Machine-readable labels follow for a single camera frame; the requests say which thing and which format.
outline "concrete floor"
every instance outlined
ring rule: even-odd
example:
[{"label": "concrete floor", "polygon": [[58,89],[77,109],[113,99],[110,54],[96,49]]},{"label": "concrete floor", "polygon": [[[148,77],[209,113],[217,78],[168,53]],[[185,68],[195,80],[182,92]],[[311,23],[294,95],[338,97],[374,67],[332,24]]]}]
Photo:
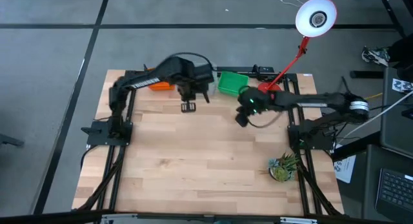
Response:
[{"label": "concrete floor", "polygon": [[[339,24],[391,23],[381,0],[333,1]],[[101,2],[0,0],[0,24],[93,24]],[[412,18],[401,0],[389,2],[405,30],[412,32]],[[109,0],[103,24],[294,24],[297,10],[277,0]],[[25,141],[23,148],[0,147],[0,216],[32,211],[91,33],[90,29],[0,29],[0,133]],[[361,49],[391,45],[399,38],[395,31],[331,30],[311,40],[308,53],[291,72],[314,74],[318,92],[337,91],[340,76],[345,76],[357,94],[377,94],[382,80],[351,80],[348,72],[381,70],[361,60]],[[221,66],[259,64],[281,70],[295,56],[300,41],[296,30],[100,30],[45,212],[70,210],[87,139],[80,128],[90,126],[108,69],[140,70],[143,63],[156,65],[171,53],[192,51]],[[374,100],[372,106],[380,102]],[[378,122],[372,123],[356,135],[378,128]],[[348,194],[342,196],[345,212],[359,216],[361,203]]]}]

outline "desk lamp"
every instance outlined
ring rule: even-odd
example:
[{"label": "desk lamp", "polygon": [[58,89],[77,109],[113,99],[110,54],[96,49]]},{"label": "desk lamp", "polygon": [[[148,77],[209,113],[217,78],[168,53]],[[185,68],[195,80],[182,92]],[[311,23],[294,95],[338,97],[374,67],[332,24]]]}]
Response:
[{"label": "desk lamp", "polygon": [[299,46],[294,60],[271,83],[261,83],[258,86],[263,92],[281,90],[276,82],[291,68],[291,66],[306,52],[311,37],[323,35],[334,25],[337,17],[336,6],[331,0],[309,0],[297,12],[296,28],[304,38]]}]

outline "shoe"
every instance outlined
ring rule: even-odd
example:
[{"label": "shoe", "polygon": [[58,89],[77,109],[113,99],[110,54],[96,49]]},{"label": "shoe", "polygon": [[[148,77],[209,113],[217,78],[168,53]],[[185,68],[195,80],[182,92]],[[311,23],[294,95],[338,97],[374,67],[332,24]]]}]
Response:
[{"label": "shoe", "polygon": [[361,53],[361,58],[367,63],[377,63],[379,65],[388,66],[390,56],[388,56],[387,49],[388,48],[377,48],[372,50],[365,46]]}]

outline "potted plant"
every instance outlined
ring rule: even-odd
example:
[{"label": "potted plant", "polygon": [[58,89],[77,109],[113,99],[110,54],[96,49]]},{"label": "potted plant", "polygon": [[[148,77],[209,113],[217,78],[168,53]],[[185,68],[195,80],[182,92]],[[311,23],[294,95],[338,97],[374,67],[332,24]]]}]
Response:
[{"label": "potted plant", "polygon": [[270,176],[280,182],[294,180],[299,159],[295,154],[286,155],[281,158],[270,159],[268,161],[268,172]]}]

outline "green box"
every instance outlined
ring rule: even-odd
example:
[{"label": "green box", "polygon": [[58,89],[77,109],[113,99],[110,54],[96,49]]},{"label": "green box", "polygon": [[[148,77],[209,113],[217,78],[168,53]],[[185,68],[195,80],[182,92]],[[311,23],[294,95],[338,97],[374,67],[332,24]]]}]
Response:
[{"label": "green box", "polygon": [[248,85],[248,76],[233,72],[222,72],[218,83],[218,90],[224,94],[237,97],[242,86]]}]

